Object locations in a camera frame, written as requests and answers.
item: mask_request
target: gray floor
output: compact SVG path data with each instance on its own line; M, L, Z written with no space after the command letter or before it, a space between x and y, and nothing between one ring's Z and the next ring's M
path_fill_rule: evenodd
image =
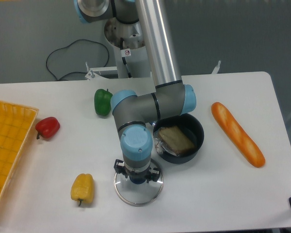
M218 60L221 72L268 72L284 120L291 112L291 0L165 0L182 75L209 74ZM0 2L0 83L53 81L47 56L85 38L107 45L105 22L81 24L73 1ZM108 66L115 61L111 51ZM61 77L101 67L101 46L82 42L49 60ZM83 79L74 75L70 79ZM287 128L291 141L291 125Z

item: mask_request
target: silver metal pole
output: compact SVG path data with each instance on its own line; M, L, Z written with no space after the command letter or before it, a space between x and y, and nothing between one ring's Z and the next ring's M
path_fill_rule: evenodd
M154 84L180 81L181 73L162 0L136 0Z

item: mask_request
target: toy bread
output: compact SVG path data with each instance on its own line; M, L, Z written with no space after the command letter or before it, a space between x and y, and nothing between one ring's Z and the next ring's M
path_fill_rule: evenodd
M160 128L158 136L176 155L186 154L196 149L193 142L178 126Z
M255 167L262 167L265 164L262 152L235 120L231 112L219 102L211 106L211 112L214 119L248 162Z

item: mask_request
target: black cable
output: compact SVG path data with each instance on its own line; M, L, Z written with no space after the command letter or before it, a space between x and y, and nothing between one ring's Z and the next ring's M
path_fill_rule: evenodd
M124 49L124 39L121 38L121 42L120 42L120 50L123 50ZM126 71L127 71L127 74L128 74L128 77L129 78L132 78L132 75L129 71L129 68L128 68L128 65L127 65L127 62L126 62L126 59L125 57L122 57L122 61L123 61L123 64L125 65L125 68L126 68Z
M101 43L99 43L99 42L97 42L97 41L93 41L93 40L87 40L87 39L79 39L79 40L73 41L70 45L68 45L68 46L66 46L66 47L63 47L63 48L60 48L60 49L56 49L56 50L54 50L53 52L51 52L51 53L48 55L48 58L47 58L47 61L46 61L46 68L47 68L48 72L49 72L49 73L50 73L50 74L51 74L51 75L56 79L56 81L67 81L67 80L64 80L63 78L67 77L67 76L70 75L70 74L87 74L87 72L74 71L74 72L67 73L67 74L65 74L64 76L62 76L61 78L58 79L58 78L56 77L56 75L53 74L52 71L50 71L50 69L49 69L49 67L48 67L48 60L49 60L49 57L50 57L54 52L56 52L56 51L58 51L58 50L67 49L67 48L69 48L71 45L73 45L73 44L75 44L75 43L77 43L77 42L79 42L79 41L91 42L91 43L99 44L99 45L103 46L103 47L106 49L107 53L108 53L107 61L106 61L105 65L104 65L103 67L105 67L105 66L107 65L107 63L109 62L109 58L110 58L109 50L108 50L108 48L107 48L104 44L101 44Z

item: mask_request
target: bread slice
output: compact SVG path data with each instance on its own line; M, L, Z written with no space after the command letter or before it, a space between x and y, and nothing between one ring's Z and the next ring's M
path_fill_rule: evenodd
M196 146L178 126L159 129L159 138L177 156L193 152Z

